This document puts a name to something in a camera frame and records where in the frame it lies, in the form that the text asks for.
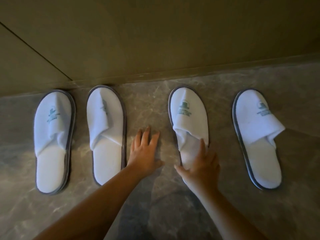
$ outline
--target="forearm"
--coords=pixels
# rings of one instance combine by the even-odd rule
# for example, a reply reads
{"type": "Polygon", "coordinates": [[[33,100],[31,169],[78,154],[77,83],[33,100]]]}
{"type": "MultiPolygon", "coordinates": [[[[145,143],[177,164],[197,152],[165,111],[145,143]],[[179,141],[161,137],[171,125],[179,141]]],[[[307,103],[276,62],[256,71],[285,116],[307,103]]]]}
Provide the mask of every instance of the forearm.
{"type": "Polygon", "coordinates": [[[214,221],[223,239],[267,239],[220,192],[202,193],[198,195],[198,198],[214,221]]]}
{"type": "Polygon", "coordinates": [[[135,168],[127,166],[35,239],[103,239],[140,180],[135,168]]]}

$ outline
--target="gray slipper trim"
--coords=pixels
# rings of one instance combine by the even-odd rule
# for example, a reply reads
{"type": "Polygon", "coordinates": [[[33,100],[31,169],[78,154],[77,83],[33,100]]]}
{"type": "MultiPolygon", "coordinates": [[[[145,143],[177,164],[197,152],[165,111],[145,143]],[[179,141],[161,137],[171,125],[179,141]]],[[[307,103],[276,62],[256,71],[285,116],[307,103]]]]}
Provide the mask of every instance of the gray slipper trim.
{"type": "MultiPolygon", "coordinates": [[[[98,85],[95,86],[94,88],[92,88],[89,92],[88,95],[88,99],[91,95],[91,93],[96,90],[97,88],[108,88],[110,89],[112,92],[114,92],[116,94],[116,96],[118,97],[118,99],[120,100],[121,106],[122,106],[122,111],[123,111],[123,139],[122,139],[122,157],[121,157],[121,170],[124,169],[127,166],[127,161],[126,161],[126,145],[127,145],[127,113],[126,113],[126,107],[125,107],[125,103],[123,102],[122,98],[120,97],[119,93],[114,90],[112,87],[109,87],[107,85],[98,85]]],[[[100,185],[96,178],[94,177],[94,152],[91,151],[92,153],[92,174],[93,174],[93,178],[94,181],[96,182],[96,184],[100,185]]]]}
{"type": "MultiPolygon", "coordinates": [[[[66,142],[66,155],[64,157],[64,173],[63,173],[62,183],[60,184],[60,186],[56,190],[54,190],[54,191],[52,191],[50,193],[43,193],[38,189],[37,181],[35,180],[35,186],[36,186],[37,190],[40,193],[45,194],[45,195],[54,195],[54,194],[59,193],[62,189],[64,189],[64,187],[65,187],[65,185],[66,185],[66,183],[67,183],[67,181],[69,179],[70,158],[71,158],[71,142],[72,142],[72,134],[73,134],[73,130],[74,130],[74,127],[75,127],[75,121],[76,121],[76,103],[75,103],[73,97],[70,95],[70,93],[68,93],[68,92],[66,92],[64,90],[54,89],[54,90],[51,90],[50,92],[48,92],[46,95],[44,95],[43,98],[41,99],[41,101],[48,94],[53,93],[53,92],[62,92],[63,94],[65,94],[68,97],[68,99],[69,99],[69,101],[71,103],[71,120],[70,120],[70,128],[69,128],[68,140],[66,142]]],[[[38,166],[38,160],[37,160],[37,158],[35,158],[35,159],[36,159],[36,167],[37,167],[38,166]]]]}
{"type": "MultiPolygon", "coordinates": [[[[265,188],[263,187],[261,184],[259,184],[257,182],[257,180],[255,179],[254,177],[254,174],[253,174],[253,171],[252,171],[252,168],[251,168],[251,165],[250,165],[250,161],[249,161],[249,157],[248,157],[248,154],[247,154],[247,151],[246,151],[246,147],[245,147],[245,144],[242,140],[242,136],[241,136],[241,133],[240,133],[240,129],[239,129],[239,125],[238,125],[238,121],[237,121],[237,117],[236,117],[236,107],[237,107],[237,101],[238,101],[238,98],[240,97],[240,95],[247,91],[247,90],[255,90],[257,91],[258,93],[260,93],[263,97],[264,95],[262,94],[262,92],[260,92],[259,90],[257,89],[253,89],[253,88],[247,88],[245,90],[242,90],[240,91],[237,96],[235,97],[234,99],[234,102],[233,102],[233,106],[232,106],[232,121],[233,121],[233,125],[234,125],[234,128],[235,128],[235,132],[237,134],[237,137],[238,137],[238,140],[239,140],[239,143],[240,143],[240,147],[242,149],[242,152],[243,152],[243,156],[244,156],[244,160],[245,160],[245,164],[247,166],[247,170],[248,170],[248,174],[249,174],[249,177],[251,179],[251,181],[253,182],[253,184],[258,187],[259,189],[261,190],[274,190],[274,189],[277,189],[278,187],[276,188],[265,188]]],[[[279,162],[279,165],[280,165],[280,169],[281,169],[281,172],[282,172],[282,168],[281,168],[281,164],[280,164],[280,161],[279,161],[279,155],[278,155],[278,150],[276,149],[276,155],[277,155],[277,159],[278,159],[278,162],[279,162]]]]}
{"type": "MultiPolygon", "coordinates": [[[[200,98],[200,100],[202,101],[203,105],[204,105],[204,108],[205,108],[205,112],[207,114],[207,120],[208,120],[208,113],[207,113],[207,109],[206,109],[206,106],[205,106],[205,103],[203,102],[201,96],[198,94],[198,92],[193,88],[193,87],[190,87],[188,85],[181,85],[181,86],[178,86],[176,87],[175,89],[173,89],[170,93],[170,96],[169,96],[169,101],[168,101],[168,112],[169,112],[169,118],[170,118],[170,123],[171,123],[171,127],[173,128],[174,126],[174,123],[172,121],[172,117],[171,117],[171,108],[170,108],[170,104],[171,104],[171,98],[172,98],[172,95],[174,94],[175,91],[177,91],[179,88],[189,88],[191,89],[193,92],[195,92],[196,95],[198,95],[198,97],[200,98]]],[[[173,134],[174,134],[174,141],[178,147],[178,140],[177,140],[177,135],[176,135],[176,132],[173,130],[173,134]]],[[[209,135],[209,145],[210,145],[210,129],[209,129],[209,121],[208,121],[208,135],[209,135]]],[[[179,151],[179,160],[180,160],[180,166],[183,166],[182,165],[182,160],[181,160],[181,154],[180,154],[180,151],[179,151]]]]}

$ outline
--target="white slipper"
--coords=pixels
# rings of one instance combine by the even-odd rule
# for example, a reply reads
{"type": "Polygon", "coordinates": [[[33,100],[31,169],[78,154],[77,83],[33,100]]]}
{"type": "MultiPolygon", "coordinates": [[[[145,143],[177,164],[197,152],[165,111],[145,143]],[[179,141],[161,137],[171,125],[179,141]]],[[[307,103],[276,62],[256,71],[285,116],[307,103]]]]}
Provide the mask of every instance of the white slipper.
{"type": "Polygon", "coordinates": [[[263,95],[254,89],[238,93],[232,119],[252,182],[262,190],[277,188],[282,176],[274,138],[285,127],[270,112],[263,95]]]}
{"type": "Polygon", "coordinates": [[[126,166],[126,109],[114,89],[105,85],[91,89],[87,121],[93,175],[103,185],[126,166]]]}
{"type": "Polygon", "coordinates": [[[72,96],[62,90],[45,95],[35,113],[36,186],[42,193],[55,194],[68,180],[75,115],[72,96]]]}
{"type": "Polygon", "coordinates": [[[176,133],[180,164],[189,169],[200,148],[203,138],[209,145],[209,129],[206,108],[198,93],[191,87],[175,88],[169,96],[170,122],[176,133]]]}

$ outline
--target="gray marble tile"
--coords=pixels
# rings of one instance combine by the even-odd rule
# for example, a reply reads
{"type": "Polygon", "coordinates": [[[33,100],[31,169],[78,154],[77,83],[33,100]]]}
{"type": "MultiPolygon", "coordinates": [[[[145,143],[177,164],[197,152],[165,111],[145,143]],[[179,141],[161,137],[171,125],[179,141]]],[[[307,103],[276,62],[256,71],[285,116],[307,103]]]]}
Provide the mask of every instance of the gray marble tile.
{"type": "MultiPolygon", "coordinates": [[[[178,150],[167,112],[172,89],[193,86],[206,105],[221,162],[221,192],[270,239],[320,235],[320,64],[257,68],[207,77],[124,84],[128,148],[139,128],[160,130],[157,157],[166,162],[131,193],[106,239],[221,239],[198,199],[178,176],[178,150]],[[250,181],[231,120],[244,88],[262,91],[286,126],[276,138],[283,182],[261,191],[250,181]]],[[[71,90],[77,104],[70,181],[54,196],[35,189],[33,117],[42,94],[0,98],[0,239],[32,239],[98,188],[86,124],[89,88],[71,90]]]]}

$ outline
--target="printed logo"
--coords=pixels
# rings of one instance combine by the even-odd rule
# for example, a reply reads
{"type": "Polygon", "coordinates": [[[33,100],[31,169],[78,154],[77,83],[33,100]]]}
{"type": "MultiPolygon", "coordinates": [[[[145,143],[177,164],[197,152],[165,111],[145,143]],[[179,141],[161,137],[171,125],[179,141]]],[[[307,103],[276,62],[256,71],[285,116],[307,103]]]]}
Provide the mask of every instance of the printed logo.
{"type": "Polygon", "coordinates": [[[58,113],[56,111],[56,107],[55,106],[51,106],[50,112],[49,112],[49,119],[47,120],[48,123],[50,123],[51,121],[55,120],[58,115],[60,115],[60,113],[58,113]]]}
{"type": "Polygon", "coordinates": [[[257,114],[258,115],[261,115],[261,116],[266,116],[266,115],[270,115],[271,112],[270,110],[268,109],[268,107],[262,102],[262,101],[259,101],[257,103],[257,107],[258,109],[260,109],[261,111],[259,111],[257,114]]]}
{"type": "Polygon", "coordinates": [[[191,113],[189,112],[189,102],[186,100],[182,100],[181,104],[179,105],[179,111],[178,111],[179,115],[186,115],[189,116],[191,115],[191,113]]]}
{"type": "Polygon", "coordinates": [[[103,106],[102,106],[100,109],[102,109],[102,110],[106,113],[106,115],[108,115],[108,112],[107,112],[107,102],[104,101],[104,100],[102,100],[102,103],[103,103],[103,106]]]}

